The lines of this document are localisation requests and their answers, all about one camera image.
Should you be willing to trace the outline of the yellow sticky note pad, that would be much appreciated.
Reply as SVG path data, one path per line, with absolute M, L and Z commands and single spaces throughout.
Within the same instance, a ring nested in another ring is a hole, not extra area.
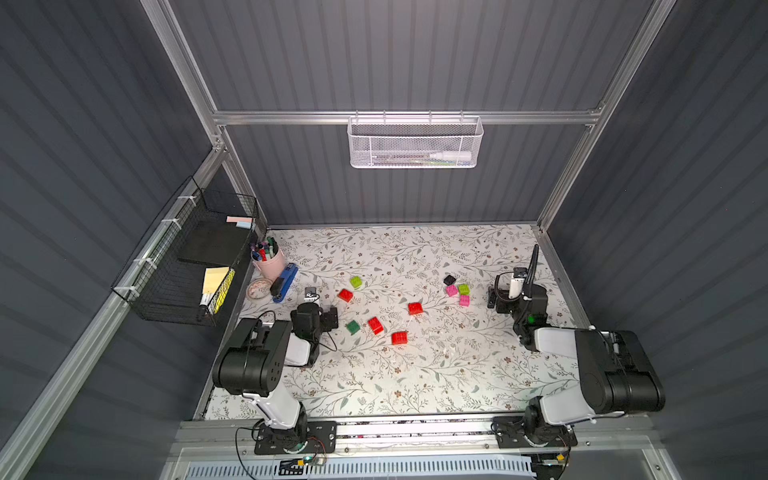
M 198 309 L 200 318 L 215 316 L 226 301 L 226 297 L 235 277 L 231 267 L 207 268 L 202 284 L 202 294 Z

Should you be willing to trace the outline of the black notebook in basket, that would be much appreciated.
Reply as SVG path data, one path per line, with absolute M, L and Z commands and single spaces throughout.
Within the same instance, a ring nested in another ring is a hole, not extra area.
M 240 258 L 251 231 L 234 223 L 199 221 L 182 242 L 177 259 L 205 267 L 231 266 Z

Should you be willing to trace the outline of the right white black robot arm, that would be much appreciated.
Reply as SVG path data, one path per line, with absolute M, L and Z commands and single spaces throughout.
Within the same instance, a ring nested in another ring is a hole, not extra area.
M 661 380 L 635 333 L 554 327 L 548 322 L 547 290 L 534 282 L 533 269 L 516 267 L 509 274 L 506 289 L 500 275 L 494 279 L 489 306 L 513 318 L 513 332 L 526 350 L 577 364 L 576 385 L 533 398 L 510 425 L 529 444 L 545 447 L 558 440 L 571 447 L 576 424 L 664 408 Z

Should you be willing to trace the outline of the white marker in basket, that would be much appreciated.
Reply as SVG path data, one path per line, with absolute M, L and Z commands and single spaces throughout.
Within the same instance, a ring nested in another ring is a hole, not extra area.
M 440 151 L 428 153 L 425 160 L 435 164 L 471 164 L 473 154 L 469 151 Z

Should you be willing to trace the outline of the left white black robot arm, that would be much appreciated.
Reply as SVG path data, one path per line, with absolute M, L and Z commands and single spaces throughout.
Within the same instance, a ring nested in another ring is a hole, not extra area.
M 219 351 L 215 387 L 251 401 L 261 418 L 250 427 L 257 455 L 332 453 L 337 423 L 311 421 L 306 407 L 282 381 L 287 367 L 316 363 L 321 336 L 339 327 L 338 310 L 305 302 L 288 320 L 267 325 L 261 316 L 241 320 Z

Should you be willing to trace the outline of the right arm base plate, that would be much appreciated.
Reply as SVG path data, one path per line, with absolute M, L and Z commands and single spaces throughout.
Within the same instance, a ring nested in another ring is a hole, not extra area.
M 543 420 L 526 419 L 523 416 L 494 417 L 490 429 L 500 449 L 572 448 L 578 444 L 575 433 L 569 427 L 550 425 Z

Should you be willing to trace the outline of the dark green lego brick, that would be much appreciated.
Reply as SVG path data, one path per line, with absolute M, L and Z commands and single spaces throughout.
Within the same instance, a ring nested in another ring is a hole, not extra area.
M 345 328 L 351 335 L 355 335 L 357 332 L 360 331 L 360 325 L 354 320 L 346 323 Z

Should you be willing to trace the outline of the red lego brick rounded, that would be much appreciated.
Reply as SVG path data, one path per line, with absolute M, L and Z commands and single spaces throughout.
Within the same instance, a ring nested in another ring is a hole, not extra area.
M 398 331 L 391 335 L 391 343 L 393 345 L 407 345 L 408 344 L 408 332 Z

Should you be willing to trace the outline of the round tape roll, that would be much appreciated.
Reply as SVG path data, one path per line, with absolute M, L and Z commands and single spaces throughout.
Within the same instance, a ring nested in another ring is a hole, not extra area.
M 246 289 L 246 296 L 250 300 L 262 300 L 272 296 L 272 281 L 266 278 L 253 280 Z

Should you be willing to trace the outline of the pink pen cup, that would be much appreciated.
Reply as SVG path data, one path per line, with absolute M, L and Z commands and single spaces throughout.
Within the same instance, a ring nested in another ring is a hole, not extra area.
M 276 280 L 286 268 L 287 260 L 274 237 L 250 245 L 253 265 L 263 278 Z

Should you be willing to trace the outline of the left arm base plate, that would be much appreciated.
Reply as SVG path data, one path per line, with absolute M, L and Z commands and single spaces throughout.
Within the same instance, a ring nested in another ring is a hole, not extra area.
M 281 430 L 259 425 L 251 434 L 256 455 L 308 455 L 334 453 L 338 423 L 299 422 L 293 429 Z

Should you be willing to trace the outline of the red lego brick long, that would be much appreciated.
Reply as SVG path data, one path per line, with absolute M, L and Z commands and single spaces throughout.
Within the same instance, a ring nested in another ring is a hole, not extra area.
M 368 320 L 367 324 L 374 335 L 379 335 L 384 331 L 384 327 L 377 317 Z

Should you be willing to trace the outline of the blue stapler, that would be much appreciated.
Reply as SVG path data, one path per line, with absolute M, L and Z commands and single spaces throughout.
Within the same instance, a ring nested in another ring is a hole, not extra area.
M 270 295 L 274 303 L 281 303 L 287 296 L 293 280 L 298 273 L 298 266 L 295 263 L 289 263 L 272 282 L 270 286 Z

